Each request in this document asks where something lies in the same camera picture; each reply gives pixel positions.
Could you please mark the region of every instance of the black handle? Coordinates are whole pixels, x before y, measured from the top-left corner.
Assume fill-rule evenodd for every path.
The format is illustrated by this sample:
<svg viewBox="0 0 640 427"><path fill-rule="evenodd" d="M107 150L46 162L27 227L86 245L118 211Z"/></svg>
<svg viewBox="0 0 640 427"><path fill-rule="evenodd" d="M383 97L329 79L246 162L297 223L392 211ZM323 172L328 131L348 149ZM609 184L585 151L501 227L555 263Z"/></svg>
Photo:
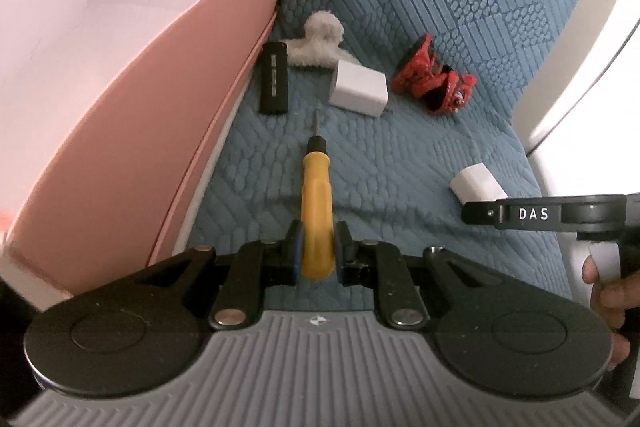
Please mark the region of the black handle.
<svg viewBox="0 0 640 427"><path fill-rule="evenodd" d="M496 229L621 232L634 225L627 223L627 203L627 196L622 194L475 201L462 207L462 220L468 225Z"/></svg>
<svg viewBox="0 0 640 427"><path fill-rule="evenodd" d="M638 230L626 230L618 247L620 252L620 277L630 276L640 269L640 237ZM603 381L603 394L622 410L629 411L636 407L637 402L629 397L638 365L640 352L640 309L634 308L625 311L625 323L620 328L631 344L631 350L625 362L621 363L615 371L605 375Z"/></svg>
<svg viewBox="0 0 640 427"><path fill-rule="evenodd" d="M24 332L38 311L0 279L0 427L40 391L24 357Z"/></svg>

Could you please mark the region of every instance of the black cable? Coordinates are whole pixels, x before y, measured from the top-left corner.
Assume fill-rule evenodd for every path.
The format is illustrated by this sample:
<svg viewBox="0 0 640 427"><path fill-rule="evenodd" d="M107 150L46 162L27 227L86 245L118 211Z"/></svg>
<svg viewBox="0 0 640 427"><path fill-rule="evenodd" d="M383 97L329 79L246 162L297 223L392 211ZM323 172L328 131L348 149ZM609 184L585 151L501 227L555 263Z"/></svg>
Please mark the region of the black cable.
<svg viewBox="0 0 640 427"><path fill-rule="evenodd" d="M564 116L558 122L556 122L556 124L549 131L545 133L545 136L543 136L542 139L540 139L539 142L536 143L529 152L527 152L527 158L529 158L536 150L538 150L538 147L540 147L545 142L545 140L549 138L549 135L556 130L556 128L564 121L564 119L571 114L571 111L575 109L575 106L577 106L580 103L580 101L585 96L587 96L587 93L590 92L590 90L593 89L593 87L600 81L600 79L604 76L604 74L607 73L607 71L609 71L609 68L611 67L613 62L616 60L616 58L618 58L618 55L622 53L622 50L625 48L626 44L631 40L631 37L634 35L638 27L640 27L640 19L638 19L638 21L636 22L636 25L631 30L631 33L629 33L629 35L626 36L625 41L622 43L620 48L616 51L616 54L613 55L613 58L609 61L607 66L604 68L604 70L602 70L602 72L596 77L596 79L593 81L591 86L589 86L589 88L584 93L582 93L580 98L578 98L578 100L576 100L575 103L572 104L571 108L564 114Z"/></svg>

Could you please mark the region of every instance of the white plush toy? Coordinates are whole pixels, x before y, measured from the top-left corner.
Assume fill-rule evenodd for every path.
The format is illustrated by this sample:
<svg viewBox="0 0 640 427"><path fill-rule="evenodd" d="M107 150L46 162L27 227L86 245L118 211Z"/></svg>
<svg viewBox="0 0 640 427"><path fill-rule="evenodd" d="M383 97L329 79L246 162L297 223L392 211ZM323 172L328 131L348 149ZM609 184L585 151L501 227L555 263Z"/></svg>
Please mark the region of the white plush toy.
<svg viewBox="0 0 640 427"><path fill-rule="evenodd" d="M329 12L311 14L305 22L305 38L283 41L287 45L289 66L320 66L335 69L338 60L360 65L357 58L338 47L344 28Z"/></svg>

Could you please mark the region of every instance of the white power adapter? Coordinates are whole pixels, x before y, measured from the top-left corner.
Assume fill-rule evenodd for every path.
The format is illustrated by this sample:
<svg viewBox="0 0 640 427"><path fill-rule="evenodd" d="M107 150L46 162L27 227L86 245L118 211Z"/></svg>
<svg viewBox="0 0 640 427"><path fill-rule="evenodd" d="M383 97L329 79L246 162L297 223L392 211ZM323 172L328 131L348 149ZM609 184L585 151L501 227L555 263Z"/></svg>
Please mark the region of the white power adapter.
<svg viewBox="0 0 640 427"><path fill-rule="evenodd" d="M505 200L508 197L484 163L462 169L452 179L449 187L462 204L469 201Z"/></svg>
<svg viewBox="0 0 640 427"><path fill-rule="evenodd" d="M386 76L379 71L340 60L329 91L329 103L379 117L388 102Z"/></svg>

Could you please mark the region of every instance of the textured bedspread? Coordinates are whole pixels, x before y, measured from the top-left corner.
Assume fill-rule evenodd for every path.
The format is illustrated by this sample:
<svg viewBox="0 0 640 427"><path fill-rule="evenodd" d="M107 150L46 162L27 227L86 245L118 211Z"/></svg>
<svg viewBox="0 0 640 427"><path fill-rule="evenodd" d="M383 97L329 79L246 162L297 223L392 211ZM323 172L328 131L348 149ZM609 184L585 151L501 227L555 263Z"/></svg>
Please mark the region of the textured bedspread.
<svg viewBox="0 0 640 427"><path fill-rule="evenodd" d="M469 106L432 118L414 100L390 94L379 120L327 105L330 71L289 69L290 112L257 114L254 80L216 166L190 243L221 254L245 241L283 237L300 215L302 156L316 105L331 156L335 219L355 239L383 239L404 253L429 245L495 267L561 295L568 284L555 236L469 227L450 192L452 177L484 162L510 197L539 188L510 126L511 108L543 62L577 0L282 0L273 38L302 34L306 17L329 9L344 23L345 47L363 65L391 74L425 31L459 72L478 77ZM268 305L344 309L372 305L363 289L329 281L270 291Z"/></svg>

